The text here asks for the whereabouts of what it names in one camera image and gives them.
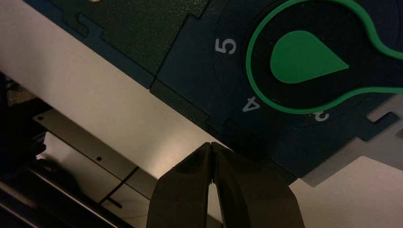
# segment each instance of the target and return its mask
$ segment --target white surface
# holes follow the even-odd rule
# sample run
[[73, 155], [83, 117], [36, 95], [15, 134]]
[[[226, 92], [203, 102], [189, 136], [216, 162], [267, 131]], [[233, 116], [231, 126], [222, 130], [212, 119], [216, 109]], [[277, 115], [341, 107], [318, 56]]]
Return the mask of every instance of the white surface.
[[[154, 177], [214, 141], [21, 0], [0, 9], [0, 70]], [[366, 158], [316, 188], [291, 185], [307, 228], [401, 227], [402, 186], [401, 171]]]
[[314, 187], [361, 156], [403, 170], [403, 138], [399, 135], [403, 129], [402, 94], [395, 95], [378, 107], [368, 115], [368, 119], [375, 122], [388, 112], [393, 112], [399, 116], [400, 120], [367, 142], [360, 138], [353, 139], [348, 145], [307, 174], [303, 180]]
[[122, 205], [118, 208], [113, 203], [102, 203], [106, 209], [136, 228], [145, 228], [147, 222], [148, 205], [150, 201], [135, 192], [128, 185], [122, 185], [111, 198]]
[[46, 150], [39, 155], [53, 160], [76, 179], [81, 191], [95, 202], [99, 202], [113, 190], [120, 180], [74, 150], [56, 136], [46, 133]]
[[290, 185], [306, 228], [400, 228], [403, 171], [361, 157], [315, 188]]
[[222, 215], [220, 209], [220, 202], [218, 200], [217, 185], [211, 184], [209, 186], [209, 198], [207, 201], [209, 214], [216, 220], [222, 222]]

